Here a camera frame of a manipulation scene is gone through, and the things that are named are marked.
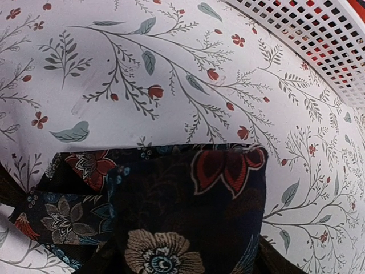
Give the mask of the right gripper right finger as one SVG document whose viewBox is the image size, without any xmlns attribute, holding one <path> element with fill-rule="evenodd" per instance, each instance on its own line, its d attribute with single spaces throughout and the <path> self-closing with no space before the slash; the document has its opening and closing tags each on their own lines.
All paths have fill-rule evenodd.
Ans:
<svg viewBox="0 0 365 274">
<path fill-rule="evenodd" d="M 259 237 L 258 274 L 306 274 L 303 270 L 284 258 L 263 237 Z"/>
</svg>

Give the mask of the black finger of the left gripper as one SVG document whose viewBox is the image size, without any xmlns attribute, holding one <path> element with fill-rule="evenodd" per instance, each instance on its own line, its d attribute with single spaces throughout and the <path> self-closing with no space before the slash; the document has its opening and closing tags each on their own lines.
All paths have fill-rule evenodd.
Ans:
<svg viewBox="0 0 365 274">
<path fill-rule="evenodd" d="M 24 190 L 5 168 L 1 168 L 0 170 L 0 196 L 1 203 L 11 207 L 16 207 L 26 197 Z"/>
</svg>

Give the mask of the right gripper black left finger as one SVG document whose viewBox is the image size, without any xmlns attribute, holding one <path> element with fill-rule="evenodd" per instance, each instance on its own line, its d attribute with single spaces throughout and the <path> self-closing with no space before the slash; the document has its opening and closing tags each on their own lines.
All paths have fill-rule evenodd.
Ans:
<svg viewBox="0 0 365 274">
<path fill-rule="evenodd" d="M 79 273 L 125 273 L 124 259 L 115 239 L 109 239 L 80 269 Z"/>
</svg>

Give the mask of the dark floral tie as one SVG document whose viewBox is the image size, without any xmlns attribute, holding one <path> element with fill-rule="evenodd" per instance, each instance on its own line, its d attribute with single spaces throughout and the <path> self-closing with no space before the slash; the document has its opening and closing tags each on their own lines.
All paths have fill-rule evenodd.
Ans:
<svg viewBox="0 0 365 274">
<path fill-rule="evenodd" d="M 9 220 L 76 273 L 109 239 L 125 273 L 252 273 L 267 159 L 243 144 L 128 150 L 93 187 L 60 166 Z"/>
</svg>

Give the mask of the white plastic basket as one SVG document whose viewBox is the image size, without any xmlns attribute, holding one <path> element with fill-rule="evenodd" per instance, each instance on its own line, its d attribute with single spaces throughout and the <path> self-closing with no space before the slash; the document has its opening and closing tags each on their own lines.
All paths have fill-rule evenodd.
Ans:
<svg viewBox="0 0 365 274">
<path fill-rule="evenodd" d="M 343 103 L 364 107 L 363 1 L 228 1 L 312 67 Z"/>
</svg>

